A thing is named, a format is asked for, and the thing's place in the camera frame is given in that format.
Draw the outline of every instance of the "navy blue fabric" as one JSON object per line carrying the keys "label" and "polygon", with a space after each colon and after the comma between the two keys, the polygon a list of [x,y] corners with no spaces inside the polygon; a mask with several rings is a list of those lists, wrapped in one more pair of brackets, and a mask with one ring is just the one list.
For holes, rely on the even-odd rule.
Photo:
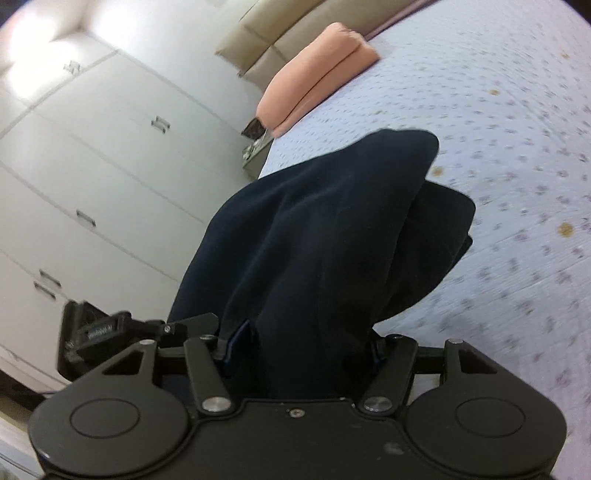
{"label": "navy blue fabric", "polygon": [[381,130],[255,181],[212,219],[169,322],[249,319],[275,398],[355,395],[372,326],[421,300],[469,248],[465,195],[425,181],[425,131]]}

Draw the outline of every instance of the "bed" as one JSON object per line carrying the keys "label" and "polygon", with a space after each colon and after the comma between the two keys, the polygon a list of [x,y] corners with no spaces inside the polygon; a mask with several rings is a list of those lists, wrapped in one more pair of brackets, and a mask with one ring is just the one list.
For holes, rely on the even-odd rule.
{"label": "bed", "polygon": [[518,374],[567,418],[554,473],[588,480],[591,27],[561,0],[439,0],[371,44],[382,60],[277,139],[261,176],[380,128],[434,132],[428,179],[474,199],[474,244],[376,330],[463,338]]}

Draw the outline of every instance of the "bolt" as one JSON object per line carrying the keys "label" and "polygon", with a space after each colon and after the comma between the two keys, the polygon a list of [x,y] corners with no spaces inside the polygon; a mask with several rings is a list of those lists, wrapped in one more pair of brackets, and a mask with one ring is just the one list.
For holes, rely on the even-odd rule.
{"label": "bolt", "polygon": [[382,413],[392,408],[392,401],[386,397],[369,397],[363,402],[363,407],[367,411]]}
{"label": "bolt", "polygon": [[201,406],[205,411],[209,411],[211,413],[220,413],[230,410],[232,406],[232,400],[226,397],[209,397],[203,400]]}
{"label": "bolt", "polygon": [[306,415],[306,411],[303,410],[302,408],[292,408],[290,410],[290,417],[292,419],[300,419],[302,418],[304,415]]}

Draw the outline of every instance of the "white wall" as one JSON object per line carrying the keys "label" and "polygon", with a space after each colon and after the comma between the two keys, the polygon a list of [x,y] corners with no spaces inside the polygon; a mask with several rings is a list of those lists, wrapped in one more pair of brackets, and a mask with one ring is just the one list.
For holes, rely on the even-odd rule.
{"label": "white wall", "polygon": [[0,28],[0,71],[35,43],[47,43],[78,29],[88,0],[31,0]]}
{"label": "white wall", "polygon": [[83,28],[135,57],[232,128],[254,117],[261,92],[214,51],[255,0],[90,0]]}

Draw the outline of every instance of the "mattress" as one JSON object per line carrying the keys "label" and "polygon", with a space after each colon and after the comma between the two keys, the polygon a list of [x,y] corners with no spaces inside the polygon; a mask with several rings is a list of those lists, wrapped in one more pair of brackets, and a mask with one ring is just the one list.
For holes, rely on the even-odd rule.
{"label": "mattress", "polygon": [[428,179],[474,199],[474,245],[376,330],[466,339],[549,396],[568,423],[554,473],[589,480],[591,27],[561,0],[441,0],[371,44],[382,60],[275,140],[261,175],[380,128],[434,132]]}

